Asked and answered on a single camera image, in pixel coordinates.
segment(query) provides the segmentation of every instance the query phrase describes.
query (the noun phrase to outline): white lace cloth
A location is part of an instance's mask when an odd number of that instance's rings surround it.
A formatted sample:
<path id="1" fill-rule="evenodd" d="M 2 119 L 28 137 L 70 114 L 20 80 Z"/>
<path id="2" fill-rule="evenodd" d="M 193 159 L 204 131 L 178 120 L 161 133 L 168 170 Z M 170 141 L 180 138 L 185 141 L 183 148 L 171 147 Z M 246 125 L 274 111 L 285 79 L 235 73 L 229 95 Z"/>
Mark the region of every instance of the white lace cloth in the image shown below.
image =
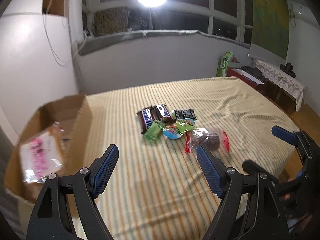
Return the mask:
<path id="1" fill-rule="evenodd" d="M 292 95 L 296 99 L 296 111 L 300 110 L 303 92 L 307 88 L 306 85 L 302 84 L 300 80 L 281 71 L 279 66 L 272 65 L 268 62 L 253 58 L 252 66 L 257 67 L 266 78 Z"/>

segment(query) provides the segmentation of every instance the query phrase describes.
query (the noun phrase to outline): striped tablecloth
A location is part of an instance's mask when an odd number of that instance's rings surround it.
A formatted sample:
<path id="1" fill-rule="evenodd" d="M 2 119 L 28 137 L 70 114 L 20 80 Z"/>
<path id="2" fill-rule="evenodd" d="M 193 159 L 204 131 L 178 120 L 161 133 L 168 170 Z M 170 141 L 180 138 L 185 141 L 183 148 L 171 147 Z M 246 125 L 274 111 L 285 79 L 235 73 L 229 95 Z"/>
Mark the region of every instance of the striped tablecloth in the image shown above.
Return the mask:
<path id="1" fill-rule="evenodd" d="M 197 79 L 115 90 L 88 97 L 93 113 L 85 164 L 100 157 L 109 144 L 119 147 L 119 161 L 105 192 L 97 200 L 115 239 L 201 239 L 218 208 L 195 154 L 185 154 L 185 138 L 157 144 L 140 134 L 136 112 L 167 104 L 169 109 L 195 110 L 196 126 L 222 128 L 230 154 L 213 152 L 240 172 L 252 159 L 278 176 L 294 147 L 275 138 L 279 125 L 294 123 L 260 93 L 235 77 Z M 245 198 L 241 210 L 245 208 Z M 85 238 L 79 218 L 77 234 Z"/>

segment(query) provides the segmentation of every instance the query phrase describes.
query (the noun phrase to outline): green snack package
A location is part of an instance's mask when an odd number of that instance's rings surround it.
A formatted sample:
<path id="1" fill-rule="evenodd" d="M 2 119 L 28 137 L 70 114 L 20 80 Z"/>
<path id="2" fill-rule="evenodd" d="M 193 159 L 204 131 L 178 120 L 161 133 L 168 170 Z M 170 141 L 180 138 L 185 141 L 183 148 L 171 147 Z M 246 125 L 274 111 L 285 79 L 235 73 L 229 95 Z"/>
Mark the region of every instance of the green snack package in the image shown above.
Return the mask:
<path id="1" fill-rule="evenodd" d="M 194 129 L 195 121 L 191 118 L 178 119 L 176 125 L 179 129 L 179 132 L 185 133 Z"/>
<path id="2" fill-rule="evenodd" d="M 160 135 L 162 134 L 162 129 L 165 127 L 163 122 L 158 120 L 154 120 L 150 128 L 147 132 L 143 135 L 144 138 L 150 142 L 156 142 Z"/>

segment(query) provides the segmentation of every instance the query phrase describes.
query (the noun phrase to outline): bolt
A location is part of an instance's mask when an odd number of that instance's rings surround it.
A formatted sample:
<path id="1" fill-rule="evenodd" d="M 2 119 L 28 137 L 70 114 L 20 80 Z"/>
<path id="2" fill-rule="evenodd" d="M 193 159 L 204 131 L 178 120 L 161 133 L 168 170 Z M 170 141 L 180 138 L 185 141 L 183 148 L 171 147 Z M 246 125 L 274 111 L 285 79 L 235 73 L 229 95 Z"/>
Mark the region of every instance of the bolt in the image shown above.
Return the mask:
<path id="1" fill-rule="evenodd" d="M 227 173 L 234 174 L 234 173 L 236 173 L 236 170 L 235 170 L 235 168 L 229 167 L 229 168 L 227 168 Z"/>
<path id="2" fill-rule="evenodd" d="M 89 172 L 89 169 L 88 168 L 82 168 L 81 170 L 80 170 L 80 173 L 81 174 L 87 174 Z"/>
<path id="3" fill-rule="evenodd" d="M 48 176 L 48 179 L 54 179 L 57 175 L 55 173 L 51 173 Z"/>
<path id="4" fill-rule="evenodd" d="M 266 179 L 266 178 L 267 178 L 267 175 L 266 175 L 265 173 L 263 173 L 263 172 L 260 173 L 259 176 L 260 176 L 260 178 L 262 178 L 262 179 Z"/>

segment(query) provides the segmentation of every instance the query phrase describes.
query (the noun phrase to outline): blue gripper pad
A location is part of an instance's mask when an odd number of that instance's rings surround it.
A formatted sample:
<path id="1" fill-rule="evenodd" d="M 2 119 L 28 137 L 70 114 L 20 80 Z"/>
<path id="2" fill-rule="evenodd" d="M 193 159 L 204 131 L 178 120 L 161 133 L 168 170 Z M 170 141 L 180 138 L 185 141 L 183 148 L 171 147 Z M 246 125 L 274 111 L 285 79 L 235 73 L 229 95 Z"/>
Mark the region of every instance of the blue gripper pad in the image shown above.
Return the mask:
<path id="1" fill-rule="evenodd" d="M 211 152 L 209 151 L 207 153 L 202 146 L 199 146 L 196 150 L 197 150 L 197 160 L 200 164 L 202 172 L 209 184 L 209 187 L 212 193 L 216 194 L 219 198 L 222 198 L 224 195 L 224 191 L 221 185 L 221 176 L 216 170 L 212 161 L 210 160 L 210 157 L 208 156 L 208 154 L 211 154 Z"/>
<path id="2" fill-rule="evenodd" d="M 119 149 L 111 144 L 101 158 L 95 159 L 91 166 L 90 184 L 93 186 L 91 195 L 96 199 L 104 192 L 111 174 L 119 159 Z"/>
<path id="3" fill-rule="evenodd" d="M 271 129 L 271 132 L 274 136 L 278 137 L 279 139 L 291 144 L 291 145 L 298 145 L 298 137 L 297 134 L 287 131 L 280 126 L 274 126 Z"/>

